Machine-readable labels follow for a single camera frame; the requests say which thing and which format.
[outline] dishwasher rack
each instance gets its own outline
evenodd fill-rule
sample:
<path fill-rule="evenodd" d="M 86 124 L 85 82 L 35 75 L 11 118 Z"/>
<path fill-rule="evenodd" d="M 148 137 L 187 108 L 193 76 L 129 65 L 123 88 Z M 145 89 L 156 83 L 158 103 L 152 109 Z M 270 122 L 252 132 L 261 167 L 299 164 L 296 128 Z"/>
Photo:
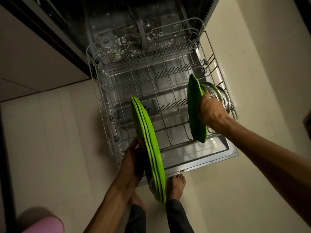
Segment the dishwasher rack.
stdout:
<path fill-rule="evenodd" d="M 194 22 L 200 27 L 189 27 Z M 97 101 L 108 148 L 119 161 L 136 136 L 130 95 L 138 97 L 146 108 L 163 153 L 197 142 L 191 135 L 187 107 L 191 73 L 199 82 L 211 82 L 228 93 L 203 22 L 198 18 L 155 27 L 144 36 L 133 33 L 105 39 L 90 45 L 87 56 L 92 79 L 99 88 Z M 237 119 L 233 103 L 229 107 L 230 116 Z M 219 135 L 209 129 L 207 139 Z"/>

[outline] bare foot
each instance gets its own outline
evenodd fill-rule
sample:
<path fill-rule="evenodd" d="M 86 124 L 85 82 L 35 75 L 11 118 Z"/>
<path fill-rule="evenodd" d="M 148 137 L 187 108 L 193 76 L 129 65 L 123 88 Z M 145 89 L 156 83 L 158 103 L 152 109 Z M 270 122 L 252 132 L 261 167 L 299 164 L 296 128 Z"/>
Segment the bare foot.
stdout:
<path fill-rule="evenodd" d="M 136 191 L 133 192 L 132 196 L 130 197 L 128 203 L 130 207 L 132 207 L 133 204 L 137 204 L 142 207 L 142 209 L 147 212 L 147 206 L 144 204 L 144 202 L 139 198 Z"/>
<path fill-rule="evenodd" d="M 172 176 L 167 182 L 166 201 L 179 200 L 183 194 L 186 185 L 186 179 L 182 174 Z"/>

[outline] pink object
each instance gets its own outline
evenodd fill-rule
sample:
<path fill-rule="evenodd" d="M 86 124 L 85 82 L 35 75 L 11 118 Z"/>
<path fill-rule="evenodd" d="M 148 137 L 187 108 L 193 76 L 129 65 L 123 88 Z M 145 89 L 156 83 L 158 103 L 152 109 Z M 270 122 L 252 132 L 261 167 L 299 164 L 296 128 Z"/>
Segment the pink object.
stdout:
<path fill-rule="evenodd" d="M 23 233 L 64 233 L 62 221 L 55 216 L 47 216 L 33 224 Z"/>

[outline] open dishwasher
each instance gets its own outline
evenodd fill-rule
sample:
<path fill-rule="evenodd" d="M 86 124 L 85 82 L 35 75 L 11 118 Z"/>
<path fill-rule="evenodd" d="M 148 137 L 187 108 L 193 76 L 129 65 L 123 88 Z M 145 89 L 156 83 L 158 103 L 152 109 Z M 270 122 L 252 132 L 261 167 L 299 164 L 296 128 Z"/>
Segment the open dishwasher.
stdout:
<path fill-rule="evenodd" d="M 119 165 L 136 136 L 131 95 L 150 116 L 166 176 L 238 155 L 230 141 L 211 129 L 204 144 L 194 140 L 189 126 L 191 73 L 200 84 L 218 86 L 219 95 L 228 96 L 224 107 L 237 119 L 204 30 L 218 0 L 21 1 L 39 17 L 37 26 L 42 22 L 57 35 L 71 62 L 81 70 L 88 64 L 109 152 Z"/>
<path fill-rule="evenodd" d="M 204 144 L 191 135 L 187 107 L 190 74 L 194 73 L 201 84 L 211 82 L 227 94 L 203 21 L 162 18 L 149 22 L 144 34 L 134 25 L 124 35 L 100 36 L 101 41 L 91 44 L 87 52 L 93 53 L 88 54 L 89 66 L 95 68 L 91 74 L 99 88 L 97 101 L 110 154 L 120 165 L 136 136 L 130 108 L 133 95 L 150 116 L 165 174 L 171 176 L 238 154 L 230 141 L 212 129 L 208 129 Z M 209 55 L 200 39 L 209 44 Z M 224 106 L 237 119 L 230 97 Z"/>

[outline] dark gray pants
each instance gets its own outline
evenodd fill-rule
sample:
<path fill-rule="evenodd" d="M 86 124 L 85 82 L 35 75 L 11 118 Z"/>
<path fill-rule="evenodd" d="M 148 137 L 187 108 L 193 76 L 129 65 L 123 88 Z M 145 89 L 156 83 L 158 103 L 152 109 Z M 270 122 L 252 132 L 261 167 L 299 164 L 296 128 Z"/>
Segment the dark gray pants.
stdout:
<path fill-rule="evenodd" d="M 178 200 L 166 203 L 167 222 L 171 233 L 194 233 L 186 216 L 186 212 Z M 134 204 L 131 208 L 130 218 L 125 227 L 125 233 L 145 233 L 146 214 L 142 207 Z"/>

